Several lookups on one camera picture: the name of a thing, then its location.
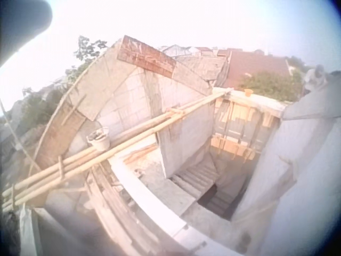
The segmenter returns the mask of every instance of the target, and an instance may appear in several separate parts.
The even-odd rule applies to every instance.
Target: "stair step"
[[[217,215],[223,215],[225,212],[225,209],[219,207],[216,204],[213,204],[212,202],[209,202],[206,206],[207,209],[209,209],[211,212],[217,214]]]
[[[209,168],[207,166],[201,166],[202,169],[208,171],[211,175],[213,175],[215,177],[215,179],[217,179],[219,177],[219,173],[214,169],[212,168]]]
[[[234,200],[234,198],[232,196],[230,196],[229,194],[227,193],[224,193],[220,190],[217,191],[217,193],[214,195],[214,197],[218,197],[220,198],[221,200],[231,204],[232,201]]]
[[[186,191],[188,194],[193,196],[195,199],[199,199],[201,196],[200,190],[196,189],[191,184],[187,183],[183,179],[181,179],[179,176],[174,175],[170,178],[177,186],[179,186],[181,189]]]
[[[198,172],[201,173],[202,175],[206,176],[207,178],[209,178],[210,180],[215,181],[215,179],[217,178],[216,175],[214,175],[213,173],[211,173],[211,171],[207,171],[206,169],[203,168],[199,168],[199,167],[190,167],[188,168],[188,170],[190,171],[194,171],[194,172]]]
[[[212,179],[211,177],[208,177],[208,175],[205,175],[201,172],[199,172],[199,169],[192,169],[192,168],[188,168],[187,169],[188,172],[192,173],[193,175],[199,177],[201,180],[205,180],[207,182],[214,182],[214,179]]]
[[[221,206],[221,208],[223,208],[223,209],[227,209],[229,207],[229,205],[230,205],[229,202],[224,201],[223,199],[221,199],[221,198],[219,198],[217,196],[212,197],[210,202],[212,202],[212,203],[214,203],[216,205]]]
[[[199,191],[205,190],[205,186],[203,186],[203,185],[200,184],[200,183],[197,183],[197,182],[193,181],[193,180],[191,179],[191,177],[186,176],[186,175],[181,175],[180,173],[177,174],[177,176],[179,176],[179,178],[181,178],[181,179],[183,179],[184,181],[186,181],[187,183],[189,183],[191,186],[195,187],[197,190],[199,190]]]
[[[195,183],[199,183],[201,184],[204,188],[207,187],[209,184],[210,184],[210,180],[203,180],[201,179],[200,177],[196,176],[195,174],[189,172],[189,171],[184,171],[184,172],[181,172],[179,174],[180,177],[184,177],[184,176],[187,176],[189,177],[191,180],[193,180],[193,182]]]

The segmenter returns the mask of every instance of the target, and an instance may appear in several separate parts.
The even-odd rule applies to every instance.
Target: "rusty metal sheet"
[[[124,36],[117,59],[169,78],[176,64],[171,57],[129,36]]]

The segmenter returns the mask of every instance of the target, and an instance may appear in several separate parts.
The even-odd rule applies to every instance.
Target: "wooden plank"
[[[132,240],[124,231],[123,227],[119,223],[119,220],[111,212],[110,207],[105,201],[92,174],[90,174],[89,180],[85,182],[85,187],[87,188],[88,196],[96,211],[96,214],[98,215],[109,237],[115,243],[118,243],[122,250],[127,253],[127,255],[141,256],[138,251],[133,248]]]
[[[144,250],[145,253],[156,254],[160,248],[158,239],[149,230],[143,228],[143,224],[139,223],[137,217],[131,209],[122,200],[117,190],[113,189],[104,176],[104,173],[97,169],[93,172],[94,178],[104,187],[106,193],[103,193],[104,199],[107,201],[114,215],[120,221],[122,227],[129,234],[131,239]]]
[[[72,110],[67,114],[67,116],[64,118],[63,122],[62,122],[62,126],[65,125],[66,121],[70,118],[70,116],[72,115],[72,113],[76,110],[76,108],[81,104],[81,102],[84,100],[84,98],[86,97],[86,95],[84,95],[83,97],[81,97],[78,102],[72,107]]]
[[[36,155],[36,162],[42,169],[58,162],[58,156],[63,155],[68,150],[76,133],[85,121],[85,117],[75,110],[69,117],[68,122],[61,125],[71,110],[72,107],[65,102],[49,127],[47,127]]]
[[[171,78],[176,61],[162,52],[124,36],[117,59]]]

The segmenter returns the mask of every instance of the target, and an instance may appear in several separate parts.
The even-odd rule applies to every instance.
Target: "red tile roof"
[[[243,49],[241,48],[228,48],[228,56],[230,56],[231,52],[242,52]]]
[[[226,50],[218,50],[217,56],[229,57],[231,52],[242,52],[243,49],[239,48],[227,48]]]
[[[227,50],[218,50],[217,56],[219,56],[219,57],[227,57],[228,56],[228,51]]]
[[[289,69],[285,58],[260,55],[253,52],[233,51],[227,83],[224,86],[238,88],[245,77],[245,73],[254,75],[262,71],[289,76]]]
[[[196,47],[199,51],[203,52],[213,52],[210,48],[208,47]]]

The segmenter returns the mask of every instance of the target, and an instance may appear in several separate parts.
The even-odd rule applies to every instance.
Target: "bamboo pole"
[[[67,166],[68,164],[71,164],[72,162],[77,161],[80,158],[85,157],[85,156],[87,156],[87,155],[89,155],[95,151],[96,151],[95,147],[87,148],[87,149],[85,149],[85,150],[83,150],[83,151],[81,151],[81,152],[79,152],[73,156],[70,156],[70,157],[64,159],[63,165]],[[48,175],[56,172],[58,169],[59,169],[59,163],[56,163],[56,164],[48,167],[47,169],[42,170],[41,172],[38,172],[38,173],[20,181],[20,182],[18,182],[17,184],[15,184],[14,189],[15,190],[22,189],[25,186],[28,186],[28,185],[42,179],[43,177],[48,176]],[[2,192],[3,197],[9,196],[10,194],[11,194],[10,188]]]
[[[95,152],[92,152],[91,154],[85,156],[84,158],[82,159],[79,159],[71,164],[69,164],[68,166],[65,167],[65,171],[68,172],[78,166],[81,166],[82,164],[86,163],[87,161],[91,160],[92,158],[98,156],[100,153],[95,151]],[[21,199],[22,197],[26,196],[27,194],[35,191],[36,189],[40,188],[41,186],[53,181],[54,179],[57,179],[59,178],[60,179],[60,174],[59,172],[55,172],[53,174],[51,174],[50,176],[44,178],[43,180],[37,182],[36,184],[32,185],[31,187],[25,189],[24,191],[18,193],[16,196],[15,196],[15,200],[19,200]],[[7,202],[3,203],[2,205],[2,208],[4,207],[7,207],[8,205],[10,205],[12,203],[12,200],[8,200]]]
[[[133,152],[131,152],[128,156],[124,156],[124,163],[125,164],[129,164],[139,158],[141,158],[142,156],[148,154],[149,152],[152,152],[153,150],[155,150],[157,148],[156,143],[153,143],[151,145],[148,145],[144,148],[135,150]],[[69,166],[67,166],[67,168],[64,170],[65,172],[68,172],[70,170],[72,170],[73,168],[76,168],[78,166],[80,166],[82,163],[85,163],[89,160],[91,160],[93,157],[95,157],[96,155],[99,155],[99,153],[97,152],[93,152],[91,154],[89,154],[88,156],[85,157],[85,159],[82,159],[82,162],[74,162],[71,163]],[[45,179],[39,181],[38,183],[34,184],[33,186],[29,187],[28,189],[22,191],[21,193],[17,194],[14,198],[14,200],[18,200],[20,198],[22,198],[23,196],[25,196],[26,194],[36,190],[37,188],[41,187],[42,185],[45,185],[47,183],[49,183],[50,181],[56,179],[60,177],[60,174],[58,172],[55,172],[53,174],[51,174],[50,176],[46,177]],[[120,186],[119,182],[114,183],[114,186]],[[7,202],[3,203],[2,208],[10,205],[13,202],[12,199],[8,200]]]
[[[190,102],[190,103],[180,107],[179,109],[185,109],[185,108],[188,108],[190,106],[193,106],[193,105],[201,102],[203,99],[204,98],[201,98],[201,99],[198,99],[196,101]],[[124,141],[126,141],[126,140],[128,140],[134,136],[137,136],[139,133],[156,126],[157,124],[163,122],[167,118],[170,118],[173,114],[174,114],[173,112],[164,113],[158,117],[155,117],[151,120],[148,120],[142,124],[139,124],[139,125],[131,128],[131,129],[124,131],[123,133],[121,133],[121,134],[119,134],[113,138],[113,141],[114,141],[113,146],[119,145],[122,142],[124,142]],[[70,164],[70,163],[92,153],[95,150],[96,149],[94,147],[89,147],[89,148],[87,148],[87,149],[85,149],[85,150],[83,150],[83,151],[81,151],[81,152],[79,152],[79,153],[77,153],[71,157],[66,158],[65,160],[63,160],[62,164],[64,166],[66,166],[66,165],[68,165],[68,164]],[[26,178],[20,182],[18,182],[17,184],[15,184],[14,189],[16,189],[16,190],[22,189],[25,186],[28,186],[28,185],[46,177],[46,176],[48,176],[48,175],[58,171],[58,169],[59,169],[59,163],[56,163],[56,164],[48,167],[47,169],[42,170],[41,172],[38,172],[38,173],[36,173],[32,176],[29,176],[28,178]],[[10,194],[11,194],[11,189],[9,188],[9,189],[3,191],[2,196],[6,197],[6,196],[9,196]]]
[[[30,156],[30,154],[27,152],[26,148],[21,144],[18,136],[16,135],[15,131],[13,130],[11,124],[10,124],[10,121],[9,119],[7,118],[7,114],[6,114],[6,111],[5,111],[5,108],[4,108],[4,105],[2,105],[2,101],[0,99],[0,106],[1,106],[1,110],[2,110],[2,113],[4,114],[4,117],[5,117],[5,120],[11,130],[11,133],[13,134],[13,137],[14,139],[17,141],[17,143],[21,146],[22,148],[22,151],[23,153],[27,156],[27,158],[31,161],[31,163],[35,166],[35,168],[37,168],[38,170],[42,170],[40,169],[39,165],[36,163],[36,161],[33,160],[33,158]]]
[[[79,99],[79,101],[72,107],[71,111],[68,112],[68,114],[66,115],[66,117],[62,121],[61,126],[65,125],[66,121],[70,118],[72,113],[75,112],[76,108],[81,104],[81,102],[85,99],[85,97],[86,97],[86,94],[83,97],[81,97]]]
[[[95,164],[99,164],[103,161],[105,161],[106,159],[112,157],[113,155],[115,155],[116,153],[126,149],[127,147],[130,147],[132,146],[133,144],[143,140],[144,138],[164,129],[165,127],[168,127],[169,125],[175,123],[176,121],[179,121],[181,120],[183,117],[185,117],[186,115],[188,115],[189,113],[197,110],[198,108],[210,103],[211,101],[227,94],[229,91],[226,90],[224,92],[221,92],[221,93],[217,93],[217,94],[213,94],[213,95],[210,95],[210,96],[207,96],[205,98],[202,99],[201,102],[195,104],[194,106],[191,106],[187,109],[184,110],[184,114],[174,114],[170,119],[164,121],[163,123],[153,127],[153,128],[150,128],[148,129],[147,131],[144,131],[142,132],[141,134],[121,143],[120,145],[102,153],[101,155],[93,158],[92,160],[88,161],[87,163],[67,172],[64,176],[64,180],[61,181],[60,179],[54,179],[53,181],[41,186],[40,188],[36,189],[35,191],[31,192],[31,193],[28,193],[26,194],[23,198],[17,200],[15,202],[15,205],[20,205],[22,203],[25,203],[27,202],[28,200],[36,197],[36,196],[39,196],[47,191],[49,191],[51,188],[59,185],[60,183],[68,180],[68,179],[71,179],[72,177],[86,171],[87,169],[89,169],[90,167],[92,167],[93,165]],[[11,206],[7,206],[6,208],[3,209],[3,211],[8,211],[8,210],[11,210]]]

